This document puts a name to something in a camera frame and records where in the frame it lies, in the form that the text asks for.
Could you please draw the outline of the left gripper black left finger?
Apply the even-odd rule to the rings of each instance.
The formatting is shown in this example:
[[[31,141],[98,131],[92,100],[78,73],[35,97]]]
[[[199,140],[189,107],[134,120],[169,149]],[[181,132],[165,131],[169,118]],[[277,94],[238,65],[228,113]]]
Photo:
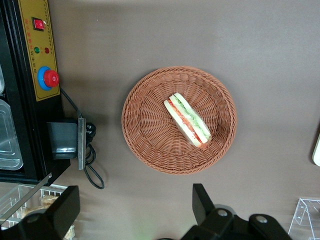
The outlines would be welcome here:
[[[19,240],[62,240],[80,213],[78,186],[69,186],[47,207],[28,210],[17,225]]]

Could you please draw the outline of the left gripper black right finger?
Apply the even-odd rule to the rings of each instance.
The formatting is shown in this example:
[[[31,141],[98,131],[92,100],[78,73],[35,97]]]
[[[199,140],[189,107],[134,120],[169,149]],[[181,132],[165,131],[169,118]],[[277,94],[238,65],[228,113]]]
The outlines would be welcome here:
[[[215,205],[204,186],[192,186],[192,210],[196,225],[182,237],[183,240],[246,240],[247,223],[226,205]]]

